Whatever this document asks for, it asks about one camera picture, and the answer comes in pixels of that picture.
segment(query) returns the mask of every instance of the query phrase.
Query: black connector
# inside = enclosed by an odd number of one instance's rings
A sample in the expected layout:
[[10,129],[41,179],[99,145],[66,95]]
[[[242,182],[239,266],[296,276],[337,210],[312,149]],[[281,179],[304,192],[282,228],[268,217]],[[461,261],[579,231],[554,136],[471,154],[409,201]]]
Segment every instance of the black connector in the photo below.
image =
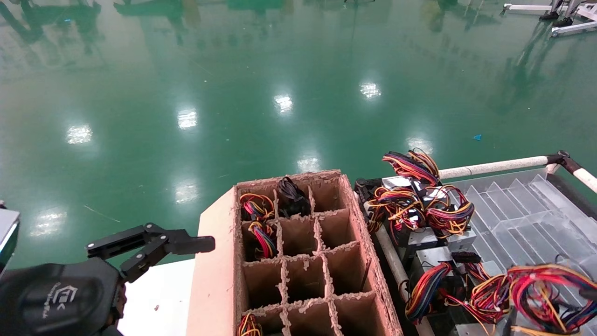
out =
[[479,264],[481,262],[481,257],[477,253],[466,251],[452,252],[452,259],[461,264]]

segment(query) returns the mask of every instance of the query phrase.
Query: metal frame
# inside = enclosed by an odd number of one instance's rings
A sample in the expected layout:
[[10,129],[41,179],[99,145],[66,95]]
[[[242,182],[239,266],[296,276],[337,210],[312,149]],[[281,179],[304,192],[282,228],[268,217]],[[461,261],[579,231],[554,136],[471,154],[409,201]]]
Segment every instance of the metal frame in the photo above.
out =
[[[570,155],[565,151],[559,151],[553,155],[541,155],[536,157],[519,158],[516,160],[499,161],[493,163],[476,164],[473,166],[463,166],[449,169],[442,169],[439,171],[441,179],[461,178],[465,176],[480,175],[486,173],[501,173],[508,170],[523,169],[537,166],[545,166],[548,173],[554,173],[559,167],[565,168],[568,172],[574,175],[594,193],[597,193],[597,178],[594,177],[587,170],[582,168],[576,161],[570,158]],[[376,232],[377,240],[381,246],[387,263],[392,271],[396,283],[403,283],[399,288],[400,294],[403,298],[408,297],[405,280],[408,276],[402,266],[400,257],[396,253],[392,245],[390,236],[384,227]],[[419,336],[434,336],[433,330],[427,317],[424,317],[417,326]]]
[[[568,6],[563,6],[561,10],[566,10]],[[552,9],[549,5],[514,5],[504,4],[502,13],[506,10],[516,11],[550,11]],[[597,4],[579,5],[576,14],[583,16],[591,22],[579,23],[568,27],[552,27],[552,37],[556,37],[561,33],[575,32],[578,30],[585,30],[597,27]]]

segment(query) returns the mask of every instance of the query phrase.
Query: white metal stand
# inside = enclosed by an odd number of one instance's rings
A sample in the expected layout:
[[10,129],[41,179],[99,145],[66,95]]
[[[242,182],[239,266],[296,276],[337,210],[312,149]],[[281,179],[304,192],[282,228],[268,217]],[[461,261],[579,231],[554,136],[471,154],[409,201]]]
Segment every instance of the white metal stand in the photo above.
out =
[[[563,6],[561,10],[566,10],[568,6]],[[503,10],[516,10],[516,11],[549,11],[552,7],[550,5],[513,5],[504,4]],[[576,14],[583,16],[591,22],[579,23],[568,27],[553,27],[552,36],[556,37],[561,33],[575,32],[578,30],[590,29],[597,27],[597,5],[596,4],[584,4],[578,6]]]

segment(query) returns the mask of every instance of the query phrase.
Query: table surface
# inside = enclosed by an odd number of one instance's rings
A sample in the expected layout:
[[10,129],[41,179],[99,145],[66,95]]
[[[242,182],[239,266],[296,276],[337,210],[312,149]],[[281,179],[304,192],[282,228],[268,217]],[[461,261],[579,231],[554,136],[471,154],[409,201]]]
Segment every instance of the table surface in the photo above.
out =
[[124,336],[185,336],[195,259],[152,267],[127,285]]

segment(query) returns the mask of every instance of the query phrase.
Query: wire harness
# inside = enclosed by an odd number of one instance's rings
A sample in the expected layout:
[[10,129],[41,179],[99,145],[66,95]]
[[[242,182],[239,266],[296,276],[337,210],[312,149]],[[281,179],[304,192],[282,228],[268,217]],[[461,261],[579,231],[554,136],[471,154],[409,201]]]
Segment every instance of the wire harness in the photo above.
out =
[[311,214],[309,199],[299,186],[289,177],[284,176],[278,181],[278,191],[288,200],[288,204],[285,204],[284,207],[281,207],[278,211],[280,215],[290,217],[298,213],[301,216],[308,216]]
[[265,221],[273,218],[273,202],[265,195],[247,193],[239,201],[243,208],[243,219],[250,221]]
[[410,299],[406,303],[406,318],[413,324],[421,322],[423,316],[431,311],[431,300],[436,295],[439,283],[452,270],[447,262],[428,269],[413,288]]
[[388,190],[379,187],[367,205],[374,209],[367,225],[370,233],[377,232],[386,218],[390,221],[393,235],[395,231],[401,231],[403,225],[411,230],[425,226],[423,203],[409,188]]
[[255,249],[255,259],[269,259],[278,254],[276,244],[273,242],[275,232],[270,225],[255,221],[249,225],[249,232],[255,235],[261,246],[261,248]]
[[435,161],[420,148],[413,148],[406,155],[390,151],[381,160],[390,163],[397,175],[425,180],[433,187],[439,184]]
[[564,303],[556,285],[570,286],[581,293],[595,293],[597,284],[588,277],[561,265],[515,266],[508,270],[512,305],[539,330],[512,326],[532,336],[576,334],[597,315],[597,303],[583,307]]
[[[454,191],[458,194],[460,205],[458,209],[450,205],[450,199],[440,200],[438,195]],[[475,206],[469,202],[464,194],[453,185],[444,185],[435,194],[434,198],[425,209],[425,216],[430,227],[441,230],[446,233],[445,238],[452,234],[462,235],[470,222],[470,218],[475,212]]]
[[262,336],[263,330],[261,325],[255,320],[255,316],[251,313],[245,315],[238,325],[236,336]]

